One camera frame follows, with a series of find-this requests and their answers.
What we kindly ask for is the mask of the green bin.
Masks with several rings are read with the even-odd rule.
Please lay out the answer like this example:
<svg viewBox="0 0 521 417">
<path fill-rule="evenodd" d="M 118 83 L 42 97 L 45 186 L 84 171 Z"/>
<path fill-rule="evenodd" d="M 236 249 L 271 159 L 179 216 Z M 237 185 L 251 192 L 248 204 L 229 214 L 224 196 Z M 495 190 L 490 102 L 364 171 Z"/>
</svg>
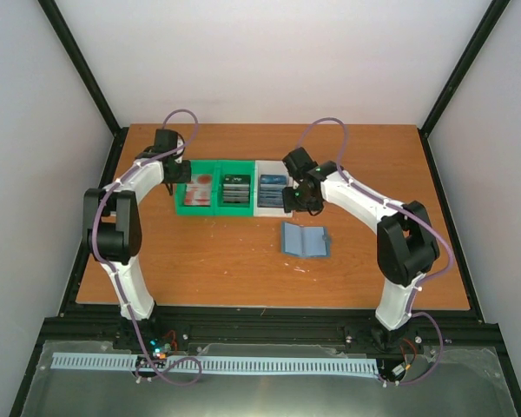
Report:
<svg viewBox="0 0 521 417">
<path fill-rule="evenodd" d="M 215 171 L 214 213 L 251 217 L 254 213 L 255 162 L 218 160 Z"/>
<path fill-rule="evenodd" d="M 220 164 L 216 160 L 192 160 L 190 163 L 190 180 L 176 187 L 175 213 L 180 216 L 213 216 Z"/>
</svg>

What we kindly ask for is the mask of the teal card holder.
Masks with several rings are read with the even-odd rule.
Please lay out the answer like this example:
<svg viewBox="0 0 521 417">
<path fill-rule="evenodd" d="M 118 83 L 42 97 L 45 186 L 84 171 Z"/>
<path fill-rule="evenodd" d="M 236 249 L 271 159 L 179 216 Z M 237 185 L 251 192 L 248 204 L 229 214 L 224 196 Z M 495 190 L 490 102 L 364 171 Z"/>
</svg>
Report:
<svg viewBox="0 0 521 417">
<path fill-rule="evenodd" d="M 302 259 L 327 258 L 331 255 L 332 240 L 326 227 L 283 222 L 280 232 L 280 249 L 284 255 Z"/>
</svg>

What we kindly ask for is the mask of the white bin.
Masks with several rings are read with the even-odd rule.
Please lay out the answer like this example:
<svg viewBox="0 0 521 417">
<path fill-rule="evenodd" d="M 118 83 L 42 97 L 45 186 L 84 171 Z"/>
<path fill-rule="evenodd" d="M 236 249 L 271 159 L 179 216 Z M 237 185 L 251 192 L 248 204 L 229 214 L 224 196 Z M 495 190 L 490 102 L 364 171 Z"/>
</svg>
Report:
<svg viewBox="0 0 521 417">
<path fill-rule="evenodd" d="M 291 187 L 293 179 L 282 161 L 257 160 L 254 171 L 254 216 L 290 217 L 283 208 L 283 189 Z"/>
</svg>

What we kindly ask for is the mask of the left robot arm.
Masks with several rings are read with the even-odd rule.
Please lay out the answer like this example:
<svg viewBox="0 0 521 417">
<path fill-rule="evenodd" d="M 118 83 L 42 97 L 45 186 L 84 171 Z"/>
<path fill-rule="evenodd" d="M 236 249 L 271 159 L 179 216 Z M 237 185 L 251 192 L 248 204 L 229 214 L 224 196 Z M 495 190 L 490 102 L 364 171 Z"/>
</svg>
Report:
<svg viewBox="0 0 521 417">
<path fill-rule="evenodd" d="M 83 197 L 82 242 L 108 275 L 121 316 L 139 321 L 132 337 L 142 348 L 157 348 L 163 328 L 150 320 L 155 301 L 147 289 L 139 261 L 142 226 L 139 204 L 161 184 L 190 179 L 190 161 L 181 145 L 167 152 L 141 153 L 112 183 L 88 189 Z"/>
</svg>

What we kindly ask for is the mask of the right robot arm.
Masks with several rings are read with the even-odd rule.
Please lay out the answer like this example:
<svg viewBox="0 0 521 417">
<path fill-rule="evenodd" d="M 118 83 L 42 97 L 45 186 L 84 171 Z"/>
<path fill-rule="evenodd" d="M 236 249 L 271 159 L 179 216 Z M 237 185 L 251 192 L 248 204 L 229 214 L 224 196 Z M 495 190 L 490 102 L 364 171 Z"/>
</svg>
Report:
<svg viewBox="0 0 521 417">
<path fill-rule="evenodd" d="M 316 214 L 331 203 L 363 222 L 376 235 L 376 254 L 384 287 L 375 311 L 379 323 L 393 331 L 412 317 L 414 296 L 439 258 L 437 237 L 425 206 L 392 200 L 354 179 L 335 162 L 292 162 L 285 158 L 295 187 L 283 191 L 284 210 Z"/>
</svg>

